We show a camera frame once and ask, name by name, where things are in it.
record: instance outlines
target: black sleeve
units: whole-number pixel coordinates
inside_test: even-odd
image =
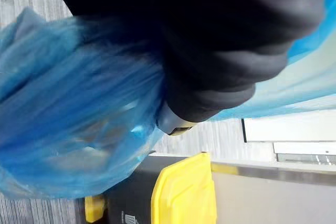
[[[292,43],[323,19],[324,0],[156,0],[167,41],[167,102],[201,122],[250,99]]]

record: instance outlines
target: yellow bin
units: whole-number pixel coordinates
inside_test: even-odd
[[[106,196],[110,224],[216,223],[207,153],[190,158],[149,156]]]

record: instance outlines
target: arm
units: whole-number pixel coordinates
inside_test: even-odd
[[[275,77],[292,43],[323,19],[324,0],[157,0],[164,20],[167,103],[205,121]]]

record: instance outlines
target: white wall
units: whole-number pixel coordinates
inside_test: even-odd
[[[336,187],[213,174],[218,224],[334,224]]]
[[[336,110],[245,119],[248,142],[336,141]]]

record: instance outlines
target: blue plastic bag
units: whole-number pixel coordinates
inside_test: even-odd
[[[297,40],[288,52],[289,63],[315,51],[336,28],[336,0],[325,0],[326,17],[311,35]]]
[[[1,192],[77,198],[133,172],[162,136],[150,29],[116,18],[46,23],[26,9],[1,31]]]
[[[288,66],[280,75],[257,83],[249,101],[211,120],[336,109],[334,96],[327,97],[336,94],[336,0],[325,0],[325,11],[319,28],[294,43],[288,53]],[[313,101],[322,97],[319,103]]]

